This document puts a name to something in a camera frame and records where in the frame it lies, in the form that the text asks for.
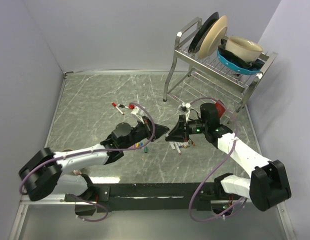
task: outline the wall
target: wall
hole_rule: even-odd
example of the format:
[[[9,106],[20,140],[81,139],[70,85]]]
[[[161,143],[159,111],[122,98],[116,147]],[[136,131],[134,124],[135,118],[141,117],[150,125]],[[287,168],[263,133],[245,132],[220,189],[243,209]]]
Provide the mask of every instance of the wall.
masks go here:
[[[0,0],[0,240],[18,209],[18,171],[44,146],[62,79],[24,3]]]
[[[23,0],[64,72],[170,69],[176,33],[227,15],[229,35],[258,41],[280,0]],[[186,70],[177,65],[176,70]]]
[[[282,0],[260,43],[279,53],[249,101],[262,153],[281,160],[299,240],[310,240],[310,0]]]

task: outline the beige plate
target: beige plate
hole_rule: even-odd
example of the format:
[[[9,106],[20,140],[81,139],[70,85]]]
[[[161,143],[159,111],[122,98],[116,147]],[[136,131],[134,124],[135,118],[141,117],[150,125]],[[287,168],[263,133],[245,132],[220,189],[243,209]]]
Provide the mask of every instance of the beige plate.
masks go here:
[[[227,32],[227,16],[222,16],[209,30],[198,52],[198,58],[203,59],[210,56],[221,44],[221,38]]]

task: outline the metal shelf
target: metal shelf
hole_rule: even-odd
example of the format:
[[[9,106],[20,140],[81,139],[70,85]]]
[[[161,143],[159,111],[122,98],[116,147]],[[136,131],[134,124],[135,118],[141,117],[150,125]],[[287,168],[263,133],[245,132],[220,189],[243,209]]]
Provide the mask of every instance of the metal shelf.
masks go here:
[[[196,30],[194,30],[191,34],[186,36],[182,42],[180,42],[184,33],[196,24]],[[260,69],[259,73],[255,75],[239,74],[238,72],[233,71],[223,65],[218,60],[216,51],[204,59],[199,59],[197,53],[188,53],[189,45],[187,45],[187,43],[195,36],[201,26],[202,19],[196,17],[177,33],[174,45],[173,62],[164,85],[163,101],[166,102],[167,95],[170,95],[173,99],[179,102],[183,102],[182,99],[179,99],[174,95],[174,93],[172,93],[177,86],[185,89],[196,97],[205,96],[204,93],[198,89],[195,89],[190,84],[187,84],[187,80],[193,77],[194,79],[201,81],[203,84],[206,84],[205,87],[207,86],[207,89],[213,88],[215,91],[222,93],[222,96],[225,98],[220,99],[222,102],[229,103],[229,100],[232,100],[233,109],[230,110],[233,113],[238,113],[242,108],[245,107],[261,79],[264,77],[265,73],[275,60],[277,53],[262,53],[259,56],[259,59],[264,61],[264,65]],[[181,59],[182,61],[189,64],[188,73],[182,77],[171,89],[169,89],[169,84],[175,71],[177,59]]]

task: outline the black plate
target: black plate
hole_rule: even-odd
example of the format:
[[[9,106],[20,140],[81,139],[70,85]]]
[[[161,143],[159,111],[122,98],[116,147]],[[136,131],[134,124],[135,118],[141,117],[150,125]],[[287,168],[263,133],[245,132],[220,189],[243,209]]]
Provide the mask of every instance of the black plate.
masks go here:
[[[199,31],[196,33],[194,36],[193,40],[191,41],[189,47],[188,47],[188,53],[197,53],[201,45],[206,37],[206,35],[209,33],[211,30],[212,26],[214,23],[220,19],[219,12],[214,12],[205,22],[204,24],[200,27]]]
[[[235,64],[236,66],[243,68],[243,69],[261,69],[261,67],[264,65],[264,63],[261,60],[256,60],[253,62],[246,62],[243,59],[236,56],[231,51],[227,51],[225,49],[227,40],[222,39],[220,41],[221,45],[218,46],[218,51],[220,55],[222,55],[225,59],[230,61],[231,63]]]

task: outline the floor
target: floor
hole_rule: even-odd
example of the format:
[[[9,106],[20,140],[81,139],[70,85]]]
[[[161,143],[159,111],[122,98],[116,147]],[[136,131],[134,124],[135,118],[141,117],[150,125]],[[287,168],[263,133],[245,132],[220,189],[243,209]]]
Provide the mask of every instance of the floor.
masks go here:
[[[171,86],[182,76],[175,73]],[[155,122],[172,129],[180,112],[179,103],[171,97],[163,102],[163,88],[167,74],[70,74],[66,76],[65,86],[48,146],[53,151],[81,149],[104,140],[121,122],[136,125],[136,120],[124,109],[121,115],[113,106],[141,103],[154,118]],[[192,77],[188,85],[201,89],[208,96],[219,98],[232,107],[229,99],[213,88],[205,88],[202,82]],[[200,97],[196,92],[177,87],[172,94],[185,102]],[[194,106],[199,109],[200,102]],[[257,149],[254,133],[246,109],[237,116],[239,138],[251,148]],[[210,145],[203,135],[193,138],[196,146],[183,148],[179,155],[172,150],[164,138],[148,145],[148,153],[142,150],[126,152],[125,156],[108,165],[91,166],[83,170],[94,183],[192,183],[201,182],[225,154]],[[208,181],[213,181],[224,173],[247,176],[233,160],[228,160]]]

